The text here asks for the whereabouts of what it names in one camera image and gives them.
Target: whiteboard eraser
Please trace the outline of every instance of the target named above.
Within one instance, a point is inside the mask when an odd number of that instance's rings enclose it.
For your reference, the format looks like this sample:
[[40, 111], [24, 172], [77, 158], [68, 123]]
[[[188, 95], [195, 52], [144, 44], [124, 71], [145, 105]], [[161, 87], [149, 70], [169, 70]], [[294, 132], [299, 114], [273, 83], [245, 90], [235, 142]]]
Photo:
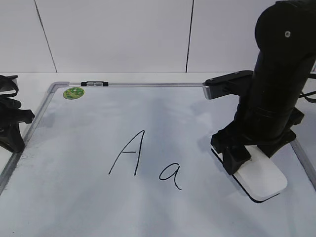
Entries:
[[[251, 154], [251, 160], [246, 161], [232, 176], [256, 203], [264, 202], [280, 194], [287, 186], [287, 179], [279, 168], [257, 146], [245, 146]], [[222, 154], [212, 152], [223, 163]]]

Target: black mount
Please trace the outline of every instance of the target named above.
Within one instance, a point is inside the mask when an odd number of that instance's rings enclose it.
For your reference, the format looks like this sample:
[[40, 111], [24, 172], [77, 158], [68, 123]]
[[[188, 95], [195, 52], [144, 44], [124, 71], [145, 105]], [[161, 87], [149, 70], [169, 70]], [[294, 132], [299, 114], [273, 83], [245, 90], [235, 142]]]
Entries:
[[244, 117], [249, 109], [246, 101], [252, 75], [252, 71], [241, 71], [209, 79], [203, 83], [207, 99], [215, 99], [228, 94], [239, 96], [234, 120], [214, 134], [211, 139], [211, 145], [215, 151], [223, 154], [223, 166], [229, 175], [233, 175], [243, 163], [250, 160], [251, 155], [245, 146], [257, 145], [266, 156], [271, 157], [281, 147], [295, 140], [296, 135], [291, 127], [300, 124], [304, 117], [302, 112], [294, 108], [283, 132], [277, 138], [261, 139], [257, 136], [249, 136], [244, 127]]
[[11, 94], [0, 94], [0, 146], [10, 152], [21, 152], [25, 148], [19, 123], [32, 123], [35, 117], [31, 110], [20, 110], [21, 102], [10, 99], [17, 95], [19, 88], [13, 81], [18, 76], [0, 75], [0, 92], [14, 90]]

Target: whiteboard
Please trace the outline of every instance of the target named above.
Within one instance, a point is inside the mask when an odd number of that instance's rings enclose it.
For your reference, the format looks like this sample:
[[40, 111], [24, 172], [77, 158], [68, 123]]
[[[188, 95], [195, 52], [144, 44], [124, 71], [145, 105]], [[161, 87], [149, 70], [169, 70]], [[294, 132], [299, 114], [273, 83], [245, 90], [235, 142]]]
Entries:
[[273, 157], [288, 187], [262, 204], [212, 154], [211, 135], [232, 120], [238, 97], [208, 101], [199, 86], [88, 87], [66, 100], [65, 89], [50, 94], [0, 196], [0, 236], [315, 234], [316, 193], [289, 145]]

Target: green sticker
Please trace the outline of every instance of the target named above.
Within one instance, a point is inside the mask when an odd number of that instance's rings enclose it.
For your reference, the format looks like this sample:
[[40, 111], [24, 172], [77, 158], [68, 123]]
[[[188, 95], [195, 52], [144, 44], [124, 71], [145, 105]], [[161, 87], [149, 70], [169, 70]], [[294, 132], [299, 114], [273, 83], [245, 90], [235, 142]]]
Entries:
[[84, 95], [84, 89], [80, 87], [73, 87], [65, 90], [63, 96], [68, 100], [75, 100]]

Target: black strap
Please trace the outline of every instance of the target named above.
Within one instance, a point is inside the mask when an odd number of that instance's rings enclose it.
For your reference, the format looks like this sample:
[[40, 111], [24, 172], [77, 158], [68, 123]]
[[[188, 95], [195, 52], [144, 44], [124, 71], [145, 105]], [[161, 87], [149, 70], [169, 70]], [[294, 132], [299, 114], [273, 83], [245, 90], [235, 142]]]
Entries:
[[13, 82], [13, 79], [15, 77], [6, 77], [6, 76], [3, 76], [3, 75], [0, 75], [0, 89], [4, 86], [8, 86], [10, 88], [12, 88], [13, 90], [15, 90], [14, 93], [11, 93], [11, 94], [3, 94], [3, 95], [0, 95], [0, 98], [9, 98], [9, 97], [14, 97], [18, 94], [19, 92], [19, 88], [18, 86]]

